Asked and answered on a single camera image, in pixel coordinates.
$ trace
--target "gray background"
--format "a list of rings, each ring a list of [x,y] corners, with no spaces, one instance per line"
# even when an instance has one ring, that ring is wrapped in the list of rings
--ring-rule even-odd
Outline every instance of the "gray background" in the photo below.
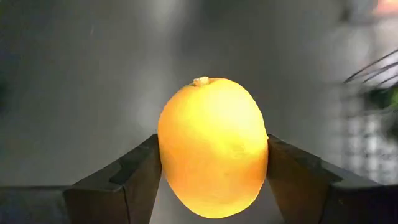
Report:
[[[86,177],[155,133],[165,102],[203,75],[242,84],[268,132],[342,166],[337,83],[393,50],[398,34],[394,19],[342,22],[344,5],[2,0],[0,81],[8,89],[0,185],[63,185]],[[205,220],[162,179],[151,222],[280,221],[267,183],[249,209]]]

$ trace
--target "gray wall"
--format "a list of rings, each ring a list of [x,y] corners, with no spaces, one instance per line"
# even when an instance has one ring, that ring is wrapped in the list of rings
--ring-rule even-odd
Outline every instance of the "gray wall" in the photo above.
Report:
[[[336,83],[392,50],[397,30],[342,12],[338,0],[2,0],[0,185],[95,172],[155,133],[165,102],[202,75],[242,84],[270,133],[341,165]],[[243,213],[205,220],[162,179],[152,223],[264,219],[280,222],[267,183]]]

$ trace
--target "wire rack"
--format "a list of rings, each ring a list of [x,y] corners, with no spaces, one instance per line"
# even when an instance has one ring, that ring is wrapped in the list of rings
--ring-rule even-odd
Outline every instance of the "wire rack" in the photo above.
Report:
[[[398,183],[398,49],[344,81],[343,166]]]

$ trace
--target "black clamp jaw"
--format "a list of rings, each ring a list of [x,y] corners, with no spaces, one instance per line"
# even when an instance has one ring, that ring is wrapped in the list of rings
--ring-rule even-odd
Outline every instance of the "black clamp jaw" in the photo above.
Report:
[[[72,186],[0,187],[0,223],[148,224],[161,173],[154,134]],[[379,185],[274,136],[267,180],[286,223],[398,223],[398,185]]]

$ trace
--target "yellow citrus fruit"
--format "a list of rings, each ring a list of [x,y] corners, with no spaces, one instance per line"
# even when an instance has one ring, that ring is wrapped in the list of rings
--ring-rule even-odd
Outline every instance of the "yellow citrus fruit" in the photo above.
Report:
[[[165,177],[197,215],[248,208],[266,178],[268,136],[260,109],[239,84],[201,77],[167,102],[158,124]]]

